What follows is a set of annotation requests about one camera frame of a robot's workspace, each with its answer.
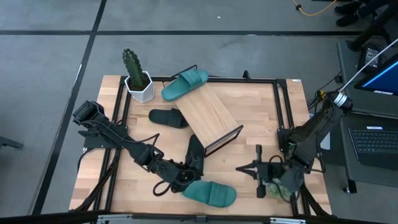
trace hexagonal white pot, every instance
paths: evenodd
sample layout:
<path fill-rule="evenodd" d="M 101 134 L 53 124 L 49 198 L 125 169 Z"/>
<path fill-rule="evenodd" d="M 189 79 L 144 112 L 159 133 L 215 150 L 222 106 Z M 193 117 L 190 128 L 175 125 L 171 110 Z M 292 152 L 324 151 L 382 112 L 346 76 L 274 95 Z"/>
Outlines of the hexagonal white pot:
<path fill-rule="evenodd" d="M 154 83 L 152 82 L 152 79 L 149 76 L 149 73 L 147 71 L 142 71 L 143 73 L 145 73 L 149 79 L 149 85 L 147 86 L 147 88 L 145 88 L 142 91 L 132 91 L 129 88 L 129 80 L 130 77 L 127 77 L 124 80 L 124 84 L 126 84 L 127 86 L 127 90 L 129 91 L 129 93 L 131 94 L 131 96 L 140 101 L 141 103 L 146 103 L 150 100 L 152 100 L 154 98 L 154 92 L 155 92 L 155 88 L 154 88 Z"/>

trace wooden board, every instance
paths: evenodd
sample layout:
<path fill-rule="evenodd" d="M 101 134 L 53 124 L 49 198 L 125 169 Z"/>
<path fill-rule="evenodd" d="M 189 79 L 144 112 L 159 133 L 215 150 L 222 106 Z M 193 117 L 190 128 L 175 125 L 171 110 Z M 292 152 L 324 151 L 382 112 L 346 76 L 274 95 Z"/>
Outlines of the wooden board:
<path fill-rule="evenodd" d="M 120 76 L 105 76 L 99 91 L 98 102 L 104 106 L 107 116 L 111 116 L 114 101 L 118 92 Z M 155 97 L 142 104 L 132 99 L 127 125 L 129 134 L 134 139 L 144 139 L 160 133 L 156 146 L 164 151 L 165 159 L 183 161 L 187 152 L 189 137 L 193 134 L 190 128 L 175 129 L 154 124 L 148 114 L 152 109 L 175 108 L 173 102 L 164 101 L 160 95 L 163 83 L 155 82 Z M 153 186 L 160 181 L 155 174 L 148 174 L 133 162 L 126 150 L 122 150 L 119 163 L 111 211 L 134 213 L 172 213 L 172 214 L 212 214 L 212 215 L 292 215 L 290 205 L 280 198 L 267 195 L 256 198 L 257 182 L 250 176 L 235 171 L 235 167 L 250 163 L 256 158 L 256 144 L 262 144 L 262 159 L 280 154 L 276 129 L 278 128 L 274 92 L 271 84 L 260 83 L 208 83 L 226 109 L 236 120 L 243 124 L 241 134 L 233 142 L 205 159 L 204 180 L 232 185 L 238 192 L 234 204 L 228 208 L 215 208 L 185 198 L 182 194 L 166 193 L 155 197 Z M 287 80 L 294 123 L 299 126 L 309 119 L 307 104 L 301 82 Z M 284 123 L 287 125 L 283 94 L 280 91 Z M 104 151 L 94 150 L 82 160 L 80 171 L 73 191 L 70 208 L 82 203 L 98 181 Z M 315 161 L 314 169 L 319 169 Z M 321 204 L 323 209 L 331 212 L 323 174 L 312 172 L 305 175 L 307 188 Z M 100 208 L 104 208 L 105 197 Z M 302 212 L 301 201 L 298 202 Z"/>
<path fill-rule="evenodd" d="M 207 83 L 175 100 L 175 104 L 204 147 L 238 127 Z"/>

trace blue screen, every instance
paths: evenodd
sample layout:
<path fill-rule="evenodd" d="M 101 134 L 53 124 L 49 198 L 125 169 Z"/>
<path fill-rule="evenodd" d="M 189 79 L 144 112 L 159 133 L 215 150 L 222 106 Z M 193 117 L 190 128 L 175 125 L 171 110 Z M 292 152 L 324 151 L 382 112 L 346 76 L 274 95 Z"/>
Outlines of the blue screen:
<path fill-rule="evenodd" d="M 398 93 L 398 62 L 393 63 L 390 67 L 366 82 L 362 87 L 389 93 Z"/>

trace slide sandal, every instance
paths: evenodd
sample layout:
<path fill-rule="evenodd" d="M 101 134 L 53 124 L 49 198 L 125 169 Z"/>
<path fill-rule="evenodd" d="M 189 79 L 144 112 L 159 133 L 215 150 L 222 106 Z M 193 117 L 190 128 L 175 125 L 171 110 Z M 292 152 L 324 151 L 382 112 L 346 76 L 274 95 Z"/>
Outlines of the slide sandal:
<path fill-rule="evenodd" d="M 228 207 L 236 199 L 236 191 L 233 187 L 217 184 L 213 181 L 194 181 L 182 194 L 189 199 L 218 208 Z"/>
<path fill-rule="evenodd" d="M 174 108 L 171 110 L 151 110 L 149 112 L 149 120 L 153 123 L 173 128 L 186 128 L 189 126 L 187 120 L 182 116 L 181 111 Z"/>
<path fill-rule="evenodd" d="M 194 69 L 180 73 L 178 78 L 162 90 L 162 98 L 173 101 L 207 82 L 209 75 L 204 70 Z"/>

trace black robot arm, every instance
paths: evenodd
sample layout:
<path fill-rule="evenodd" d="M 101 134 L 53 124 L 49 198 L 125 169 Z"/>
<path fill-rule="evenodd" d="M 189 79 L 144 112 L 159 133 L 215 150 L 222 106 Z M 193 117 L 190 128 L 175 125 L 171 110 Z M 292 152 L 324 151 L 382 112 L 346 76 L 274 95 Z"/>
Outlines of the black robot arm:
<path fill-rule="evenodd" d="M 154 144 L 143 143 L 151 138 L 135 141 L 125 129 L 110 122 L 104 115 L 103 107 L 94 101 L 84 102 L 74 112 L 73 117 L 73 122 L 86 127 L 87 132 L 97 133 L 115 147 L 127 149 L 136 164 L 148 172 L 157 174 L 163 180 L 162 183 L 170 183 L 167 190 L 171 188 L 174 193 L 182 192 L 203 175 L 203 158 L 197 158 L 194 153 L 188 151 L 185 163 L 163 159 L 164 153 L 154 146 L 159 134 L 151 137 L 155 139 Z M 85 136 L 86 131 L 79 133 Z"/>
<path fill-rule="evenodd" d="M 278 130 L 284 161 L 280 156 L 274 156 L 267 162 L 257 159 L 236 170 L 260 180 L 257 197 L 265 197 L 265 186 L 262 183 L 274 184 L 273 179 L 279 179 L 290 192 L 298 191 L 304 182 L 304 173 L 311 172 L 314 159 L 319 153 L 320 140 L 352 107 L 352 101 L 346 95 L 337 91 L 327 93 L 321 111 L 313 118 L 291 130 Z M 273 162 L 275 157 L 279 157 L 280 161 Z M 261 158 L 261 150 L 257 150 L 257 158 Z M 257 168 L 257 172 L 248 170 L 252 168 Z"/>

